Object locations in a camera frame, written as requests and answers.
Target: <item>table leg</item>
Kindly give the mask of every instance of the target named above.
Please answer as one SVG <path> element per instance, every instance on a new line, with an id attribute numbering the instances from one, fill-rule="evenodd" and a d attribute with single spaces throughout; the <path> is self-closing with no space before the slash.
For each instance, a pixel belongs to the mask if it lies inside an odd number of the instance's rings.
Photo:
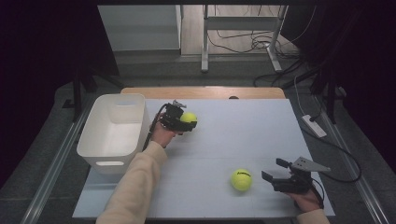
<path id="1" fill-rule="evenodd" d="M 271 43 L 266 48 L 268 56 L 270 57 L 271 63 L 276 72 L 282 71 L 282 67 L 280 66 L 279 60 L 276 57 L 275 46 L 276 46 L 277 37 L 279 36 L 280 33 L 280 28 L 282 27 L 283 20 L 285 19 L 286 9 L 287 9 L 286 6 L 281 6 L 280 14 L 277 16 L 276 28 L 274 30 Z"/>

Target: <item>human hand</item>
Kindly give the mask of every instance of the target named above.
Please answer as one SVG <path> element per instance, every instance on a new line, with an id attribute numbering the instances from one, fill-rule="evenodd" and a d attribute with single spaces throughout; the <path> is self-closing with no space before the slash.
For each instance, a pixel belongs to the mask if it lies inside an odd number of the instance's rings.
<path id="1" fill-rule="evenodd" d="M 295 194 L 295 193 L 286 193 L 289 195 L 295 202 L 297 202 L 300 209 L 304 212 L 311 212 L 320 208 L 319 200 L 315 195 L 314 191 L 310 189 L 306 194 Z"/>
<path id="2" fill-rule="evenodd" d="M 160 144 L 163 148 L 166 148 L 166 146 L 172 141 L 176 134 L 181 134 L 181 132 L 167 130 L 161 125 L 159 121 L 157 121 L 151 136 L 151 141 L 154 141 Z"/>

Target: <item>power strip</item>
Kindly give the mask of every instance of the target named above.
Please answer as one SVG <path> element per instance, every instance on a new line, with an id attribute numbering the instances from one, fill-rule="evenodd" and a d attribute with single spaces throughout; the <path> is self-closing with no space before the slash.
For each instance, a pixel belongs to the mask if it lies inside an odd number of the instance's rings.
<path id="1" fill-rule="evenodd" d="M 302 119 L 305 122 L 305 124 L 308 125 L 308 127 L 312 130 L 312 132 L 314 132 L 317 135 L 317 137 L 326 136 L 327 134 L 323 131 L 323 129 L 320 128 L 317 122 L 309 120 L 310 118 L 311 116 L 309 115 L 302 116 Z"/>

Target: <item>white cabinet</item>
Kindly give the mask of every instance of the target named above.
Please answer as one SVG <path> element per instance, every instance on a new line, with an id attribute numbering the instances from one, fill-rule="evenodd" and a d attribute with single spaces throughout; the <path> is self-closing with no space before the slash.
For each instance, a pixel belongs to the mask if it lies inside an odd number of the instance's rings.
<path id="1" fill-rule="evenodd" d="M 99 6 L 113 51 L 180 49 L 180 6 Z"/>

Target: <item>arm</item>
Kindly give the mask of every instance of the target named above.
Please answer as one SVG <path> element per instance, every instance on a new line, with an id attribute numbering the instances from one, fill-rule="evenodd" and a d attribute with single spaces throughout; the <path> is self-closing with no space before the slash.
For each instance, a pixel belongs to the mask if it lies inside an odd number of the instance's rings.
<path id="1" fill-rule="evenodd" d="M 317 196 L 312 190 L 309 190 L 306 194 L 293 194 L 286 193 L 295 202 L 297 202 L 300 209 L 303 211 L 302 214 L 297 216 L 297 220 L 300 224 L 329 224 L 324 214 L 323 209 L 319 207 L 319 201 Z"/>
<path id="2" fill-rule="evenodd" d="M 136 154 L 96 223 L 145 222 L 151 194 L 160 178 L 161 166 L 167 159 L 164 148 L 175 135 L 157 123 L 152 141 L 146 150 Z"/>

